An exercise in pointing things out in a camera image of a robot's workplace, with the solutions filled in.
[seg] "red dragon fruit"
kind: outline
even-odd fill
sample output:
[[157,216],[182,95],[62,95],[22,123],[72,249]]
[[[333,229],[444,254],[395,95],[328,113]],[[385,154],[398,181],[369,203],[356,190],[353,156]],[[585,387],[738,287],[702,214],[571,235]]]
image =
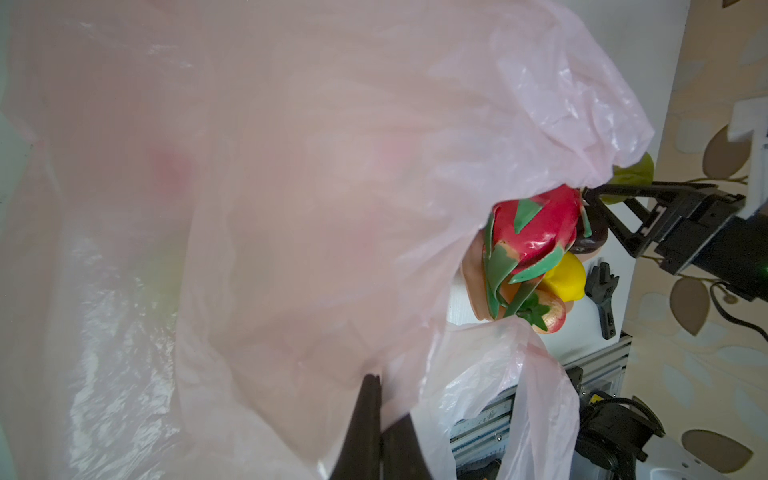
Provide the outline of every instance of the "red dragon fruit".
[[[493,207],[483,250],[488,309],[493,318],[500,306],[508,307],[499,292],[503,282],[533,280],[560,263],[576,240],[582,212],[581,194],[566,185]],[[505,315],[513,313],[508,310]]]

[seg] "black cable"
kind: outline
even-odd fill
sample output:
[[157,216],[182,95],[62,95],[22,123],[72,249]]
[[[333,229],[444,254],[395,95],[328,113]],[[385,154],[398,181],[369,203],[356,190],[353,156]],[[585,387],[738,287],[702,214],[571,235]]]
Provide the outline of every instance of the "black cable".
[[666,435],[666,432],[664,431],[664,427],[661,425],[661,420],[659,420],[659,417],[656,416],[655,413],[651,409],[649,409],[646,405],[638,402],[634,399],[625,399],[622,397],[609,397],[607,399],[600,400],[599,402],[596,402],[593,404],[593,407],[597,408],[600,406],[600,404],[608,404],[608,403],[619,403],[621,405],[630,405],[634,408],[641,411],[643,415],[646,416],[646,418],[651,422],[655,423],[656,426],[659,428],[659,431],[662,435]]
[[731,323],[735,323],[737,325],[745,326],[748,329],[752,329],[756,332],[758,332],[760,335],[763,336],[763,338],[768,342],[768,333],[766,333],[765,330],[761,329],[754,323],[745,322],[744,320],[737,319],[735,316],[731,315],[730,313],[726,312],[725,309],[720,305],[720,301],[717,300],[717,297],[715,297],[715,286],[718,285],[726,285],[725,282],[715,282],[712,285],[710,285],[710,296],[712,297],[712,303],[715,304],[715,308],[717,309],[717,312],[723,316],[724,319],[728,320]]

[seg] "fake lemon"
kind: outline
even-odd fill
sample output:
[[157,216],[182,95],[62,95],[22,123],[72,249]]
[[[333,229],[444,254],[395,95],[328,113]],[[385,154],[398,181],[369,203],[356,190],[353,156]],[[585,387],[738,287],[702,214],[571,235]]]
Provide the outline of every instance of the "fake lemon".
[[584,271],[584,265],[573,253],[566,252],[563,260],[544,275],[538,287],[559,296],[563,302],[571,302],[584,297],[586,283],[587,272]]

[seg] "floral wallpaper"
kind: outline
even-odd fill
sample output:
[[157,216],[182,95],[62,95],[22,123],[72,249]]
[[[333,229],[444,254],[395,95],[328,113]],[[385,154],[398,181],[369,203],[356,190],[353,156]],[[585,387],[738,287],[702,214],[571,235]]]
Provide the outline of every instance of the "floral wallpaper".
[[[736,101],[768,95],[768,2],[692,0],[656,180],[703,180],[746,194],[750,141],[728,142]],[[768,472],[768,343],[723,319],[711,275],[638,260],[624,331],[634,336],[623,395],[660,417],[668,435],[734,480]],[[768,303],[716,290],[729,313],[768,329]]]

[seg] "black clamp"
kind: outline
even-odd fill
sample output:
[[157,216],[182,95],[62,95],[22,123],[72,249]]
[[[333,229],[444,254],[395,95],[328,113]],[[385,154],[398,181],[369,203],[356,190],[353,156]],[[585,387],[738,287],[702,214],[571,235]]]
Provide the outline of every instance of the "black clamp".
[[411,415],[382,433],[381,405],[379,377],[366,375],[330,480],[432,480]]

